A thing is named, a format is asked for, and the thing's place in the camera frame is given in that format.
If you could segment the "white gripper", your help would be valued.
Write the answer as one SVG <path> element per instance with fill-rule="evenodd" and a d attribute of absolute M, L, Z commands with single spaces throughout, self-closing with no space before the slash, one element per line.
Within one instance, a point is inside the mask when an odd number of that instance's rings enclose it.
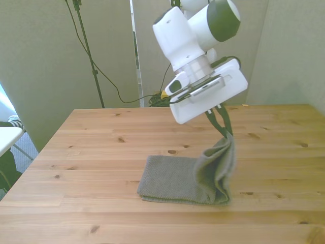
<path fill-rule="evenodd" d="M 226 138 L 228 132 L 233 135 L 233 130 L 229 114 L 221 103 L 243 92 L 247 87 L 248 83 L 240 70 L 239 62 L 233 58 L 215 69 L 213 77 L 199 84 L 197 88 L 188 88 L 173 96 L 170 109 L 179 124 L 206 112 L 212 126 Z M 212 110 L 215 106 L 223 119 L 224 127 L 218 123 Z"/>

